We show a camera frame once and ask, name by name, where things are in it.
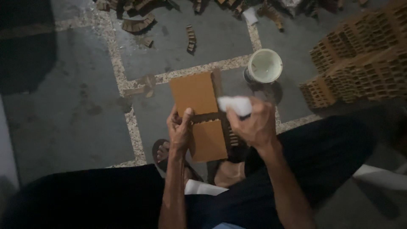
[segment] concrete floor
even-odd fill
[[[248,27],[213,1],[202,15],[193,14],[189,1],[177,3],[182,12],[154,9],[157,23],[140,37],[123,31],[114,11],[95,10],[91,0],[39,1],[3,23],[2,30],[50,23],[57,31],[35,27],[34,35],[25,28],[7,39],[0,31],[0,53],[6,53],[0,55],[0,90],[23,184],[56,172],[152,163],[153,143],[168,137],[168,80],[219,67],[226,95],[251,95],[242,70],[259,48],[275,50],[284,64],[268,91],[278,104],[278,132],[326,115],[308,109],[297,85],[316,75],[309,51],[339,21],[359,13],[357,4],[346,2],[337,15],[320,10],[319,23],[304,15],[285,18],[279,33],[266,18]],[[194,56],[186,52],[187,24],[197,36]],[[140,45],[143,37],[154,39],[151,49]],[[154,96],[123,99],[123,90],[147,73],[162,81]],[[402,162],[384,147],[369,161],[387,169]],[[193,166],[207,179],[204,163]],[[321,228],[405,228],[406,203],[404,196],[349,180],[319,210],[317,222]]]

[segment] person's left hand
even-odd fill
[[[168,133],[170,135],[170,151],[185,154],[191,136],[191,118],[194,116],[192,108],[187,108],[184,116],[178,115],[174,104],[170,116],[167,118]]]

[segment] leg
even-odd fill
[[[278,136],[283,154],[311,206],[331,196],[372,153],[375,140],[359,122],[330,117],[287,131]],[[275,209],[267,169],[257,152],[245,162],[246,179],[210,202],[204,213],[189,215],[189,226],[203,222],[211,228],[229,222],[244,228],[282,228]],[[199,206],[200,197],[190,197]],[[203,215],[211,221],[200,218]]]
[[[153,164],[53,174],[11,200],[1,228],[156,228],[163,190]]]

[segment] person's right hand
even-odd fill
[[[271,103],[263,102],[255,97],[249,99],[252,103],[252,114],[249,118],[241,121],[230,107],[227,108],[226,115],[232,131],[255,147],[264,159],[262,149],[280,145],[276,136],[276,108]]]

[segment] foot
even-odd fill
[[[158,151],[157,151],[157,159],[158,162],[161,162],[165,159],[168,158],[168,152],[170,150],[170,143],[169,142],[164,142],[162,145],[160,145],[158,147]]]

